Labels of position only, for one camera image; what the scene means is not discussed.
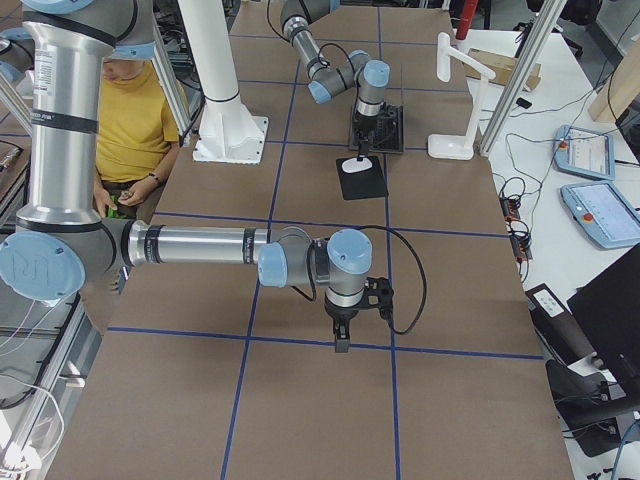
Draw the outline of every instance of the hand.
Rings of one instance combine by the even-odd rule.
[[[138,180],[136,183],[129,187],[129,190],[122,192],[118,203],[126,205],[127,207],[134,207],[141,204],[146,200],[151,192],[153,192],[158,186],[153,177],[145,177],[142,180]]]
[[[107,209],[118,210],[118,206],[113,203],[109,192],[102,187],[94,187],[93,200],[96,202],[96,209],[102,218],[107,216]]]

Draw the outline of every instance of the green object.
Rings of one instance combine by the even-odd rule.
[[[116,205],[118,204],[118,196],[117,195],[111,195],[111,200],[113,200],[113,203],[115,203]],[[107,217],[108,218],[127,218],[126,215],[122,215],[122,214],[118,213],[117,210],[114,210],[111,207],[107,207]]]

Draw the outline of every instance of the white label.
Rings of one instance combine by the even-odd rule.
[[[533,297],[550,317],[556,317],[564,312],[564,308],[556,302],[556,299],[551,296],[548,290],[540,290],[534,293]]]
[[[33,94],[51,96],[53,91],[53,78],[56,74],[56,52],[49,50],[36,50],[36,67],[33,79]]]

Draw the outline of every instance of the blue cable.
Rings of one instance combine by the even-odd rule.
[[[636,420],[631,425],[629,425],[629,428],[627,428],[627,431],[624,432],[624,435],[622,436],[622,440],[620,440],[620,447],[618,448],[618,453],[616,454],[616,460],[613,462],[613,470],[611,470],[611,480],[616,479],[616,472],[618,471],[618,463],[620,462],[620,456],[622,455],[622,449],[625,446],[627,437],[631,433],[631,430],[633,429],[633,427],[637,427],[637,426],[640,426],[640,420]]]

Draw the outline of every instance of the red object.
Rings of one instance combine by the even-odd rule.
[[[476,14],[476,8],[478,8],[479,0],[467,0],[462,9],[462,16],[460,17],[460,23],[458,23],[458,30],[456,31],[456,38],[458,40],[464,40],[467,38],[467,32],[471,27],[471,21]]]

